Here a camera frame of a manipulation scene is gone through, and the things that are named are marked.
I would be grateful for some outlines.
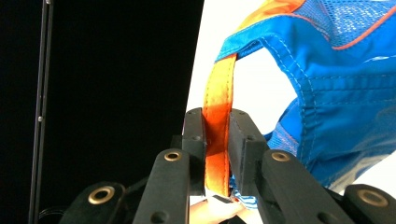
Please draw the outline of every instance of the orange webbing loop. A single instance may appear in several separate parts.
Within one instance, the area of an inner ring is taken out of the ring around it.
[[[206,84],[203,116],[206,127],[205,185],[229,196],[229,115],[233,106],[233,67],[236,54],[215,64]]]

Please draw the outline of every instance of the black background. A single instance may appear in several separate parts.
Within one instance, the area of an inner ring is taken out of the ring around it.
[[[181,134],[203,0],[54,1],[40,210],[129,186]],[[42,2],[0,4],[0,221],[28,220]]]

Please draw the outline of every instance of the stitching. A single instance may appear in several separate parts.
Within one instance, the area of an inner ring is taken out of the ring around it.
[[[314,126],[314,138],[313,138],[313,140],[312,140],[312,144],[311,144],[311,150],[309,151],[309,155],[308,155],[308,160],[310,161],[310,159],[311,159],[311,151],[312,151],[312,148],[314,147],[314,144],[315,144],[315,140],[316,140],[316,138],[317,138],[317,135],[316,135],[316,128],[317,128],[317,125],[318,125],[318,122],[317,122],[317,102],[316,102],[316,99],[315,99],[315,94],[314,94],[314,92],[313,92],[313,88],[312,88],[312,83],[311,83],[311,80],[308,78],[308,75],[306,74],[306,72],[303,70],[303,68],[297,63],[297,61],[293,58],[293,56],[291,55],[291,52],[290,52],[290,49],[289,49],[289,47],[286,45],[286,43],[279,37],[279,36],[277,36],[277,35],[272,35],[273,37],[275,37],[282,45],[283,45],[283,47],[285,47],[285,50],[288,52],[288,54],[289,54],[289,56],[291,57],[291,59],[293,60],[293,62],[298,66],[298,68],[299,68],[299,70],[304,74],[304,76],[305,76],[305,78],[308,80],[308,85],[309,85],[309,88],[310,88],[310,91],[312,92],[312,96],[313,96],[313,99],[314,99],[314,121],[315,121],[315,126]],[[269,43],[268,43],[268,41],[265,39],[265,37],[263,37],[263,39],[264,39],[264,41],[265,41],[265,43],[276,53],[276,55],[277,55],[277,57],[278,57],[278,59],[279,59],[279,62],[282,64],[282,66],[285,68],[285,70],[293,77],[293,79],[294,79],[294,81],[298,84],[298,86],[300,87],[300,91],[301,91],[301,95],[302,95],[302,97],[303,97],[303,105],[302,105],[302,107],[301,107],[301,109],[302,109],[302,111],[303,111],[303,117],[302,117],[302,123],[303,123],[303,136],[302,137],[304,137],[304,136],[306,136],[306,128],[305,128],[305,126],[306,126],[306,123],[305,123],[305,109],[304,109],[304,105],[305,105],[305,96],[304,96],[304,92],[306,92],[306,91],[302,91],[302,88],[301,88],[301,84],[298,82],[298,79],[294,76],[294,74],[289,70],[289,69],[287,69],[286,68],[286,65],[282,62],[282,60],[280,59],[280,55],[279,55],[279,53],[277,52],[277,50],[275,50],[275,48],[273,47],[273,46],[271,46]],[[303,159],[303,155],[304,155],[304,145],[305,145],[305,141],[304,140],[302,140],[302,147],[301,147],[301,154],[300,154],[300,160],[302,160]]]
[[[389,87],[389,88],[367,88],[367,89],[349,89],[349,90],[319,90],[319,91],[312,91],[312,92],[321,92],[321,91],[384,91],[384,90],[395,90],[396,87]]]
[[[309,78],[309,79],[334,79],[334,78],[352,78],[352,79],[356,79],[356,78],[364,78],[364,77],[368,77],[368,78],[370,78],[370,77],[378,77],[378,78],[382,78],[382,77],[395,77],[396,76],[396,74],[385,74],[385,75],[368,75],[368,76],[353,76],[353,77],[341,77],[341,76],[338,76],[338,77],[311,77],[311,78]],[[299,78],[297,78],[298,80],[306,80],[307,78],[306,77],[299,77]]]
[[[292,17],[292,18],[299,18],[298,16],[295,16],[295,15],[293,15],[293,14],[290,14],[290,15],[282,15],[282,14],[280,14],[280,15],[277,15],[277,16],[274,16],[274,17],[271,17],[271,18],[268,18],[268,19],[266,19],[266,20],[263,20],[263,21],[259,21],[259,22],[257,22],[257,23],[255,23],[255,24],[253,24],[253,25],[250,25],[249,27],[247,27],[247,28],[245,28],[245,29],[243,29],[243,30],[240,30],[240,31],[238,31],[238,32],[236,32],[235,34],[232,34],[232,35],[230,35],[229,37],[227,37],[225,40],[224,40],[224,43],[226,43],[229,39],[231,39],[231,38],[233,38],[234,36],[236,36],[236,35],[239,35],[240,33],[244,33],[244,32],[249,32],[249,30],[251,30],[251,29],[254,29],[256,26],[260,26],[260,25],[262,25],[262,23],[266,23],[267,21],[271,21],[271,20],[273,20],[273,19],[275,19],[275,18],[279,18],[279,17],[287,17],[287,16],[290,16],[290,17]],[[242,46],[240,46],[240,45],[238,45],[237,47],[235,47],[235,48],[232,48],[232,49],[229,49],[229,50],[226,50],[226,51],[223,51],[220,55],[223,55],[221,58],[223,58],[223,57],[225,57],[226,55],[229,55],[230,53],[232,53],[232,52],[234,52],[236,49],[240,49],[240,48],[242,48]]]
[[[212,81],[214,71],[215,71],[215,69],[213,68],[210,73],[209,80],[207,81],[207,84],[206,84],[205,120],[207,120],[209,118],[209,114],[207,113],[207,109],[209,108],[209,106],[208,106],[209,105],[209,93],[210,93],[209,89],[211,86],[210,83]],[[205,179],[206,179],[206,177],[207,177],[207,167],[205,166]]]
[[[396,102],[396,99],[386,99],[386,100],[378,100],[378,101],[358,101],[358,102],[338,102],[338,103],[320,103],[317,105],[359,105],[359,104],[376,104],[376,103],[385,103],[385,102]]]
[[[232,64],[233,64],[233,60],[232,61],[230,61],[230,63],[228,64],[228,72],[227,72],[227,114],[229,115],[230,114],[230,102],[231,102],[231,94],[229,94],[229,92],[230,92],[230,74],[231,74],[231,70],[232,70]],[[229,127],[229,122],[230,122],[230,116],[227,116],[226,117],[226,124],[224,125],[224,133],[227,133],[227,130],[228,130],[228,127]],[[224,134],[224,139],[223,139],[223,141],[224,141],[224,146],[226,146],[227,145],[227,142],[228,142],[228,134]],[[227,178],[227,175],[226,175],[226,173],[225,173],[225,171],[227,170],[227,152],[223,152],[223,156],[224,156],[224,170],[223,170],[223,173],[224,173],[224,177],[223,177],[223,191],[224,192],[227,192],[227,188],[228,188],[228,186],[227,186],[227,183],[228,183],[228,178]]]
[[[248,56],[249,54],[257,51],[258,49],[262,48],[262,45],[259,45],[261,42],[257,40],[253,40],[251,43],[249,43],[247,46],[242,47],[238,53],[239,58],[244,58]]]

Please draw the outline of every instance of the brass screw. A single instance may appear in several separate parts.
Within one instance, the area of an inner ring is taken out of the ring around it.
[[[169,152],[164,157],[167,161],[178,161],[181,159],[181,154],[178,152]]]
[[[271,156],[276,161],[289,161],[290,160],[289,155],[284,152],[273,152],[273,154],[271,154]]]
[[[111,186],[104,186],[96,189],[88,196],[88,202],[91,204],[106,203],[114,196],[114,191],[114,188]]]
[[[365,202],[375,207],[388,206],[388,200],[380,193],[370,189],[358,190],[358,196]]]

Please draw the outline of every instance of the black plastic part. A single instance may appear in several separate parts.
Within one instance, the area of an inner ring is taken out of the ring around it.
[[[124,201],[127,212],[123,223],[132,223],[134,220],[134,215],[136,214],[148,180],[149,177],[141,179],[125,190]]]
[[[290,153],[266,151],[262,157],[262,176],[287,223],[354,223]]]
[[[172,141],[171,141],[171,146],[169,148],[182,148],[181,142],[182,142],[183,136],[181,134],[174,134],[172,135]]]
[[[205,195],[205,125],[202,109],[195,108],[186,113],[182,149],[190,153],[190,195]]]
[[[268,183],[262,177],[262,163],[259,161],[256,172],[256,190],[257,192],[252,194],[257,197],[257,206],[259,209],[260,216],[262,217],[262,223],[285,223],[285,218],[277,204],[276,198],[271,191]]]
[[[108,196],[109,200],[103,203],[90,203],[90,196],[98,189],[111,188],[112,193],[99,190],[95,194],[100,200]],[[59,224],[115,224],[121,223],[124,218],[123,185],[112,182],[101,182],[84,189],[65,211]]]
[[[134,224],[188,223],[189,165],[189,153],[180,149],[167,149],[158,154]]]
[[[240,218],[239,216],[234,216],[234,217],[230,218],[230,220],[228,220],[227,223],[228,224],[246,224],[246,222],[244,220],[242,220],[242,218]]]
[[[343,207],[356,223],[396,223],[396,200],[385,191],[372,186],[346,187]]]
[[[241,195],[255,192],[256,162],[269,150],[266,141],[250,116],[233,109],[230,115],[228,155],[236,185]]]

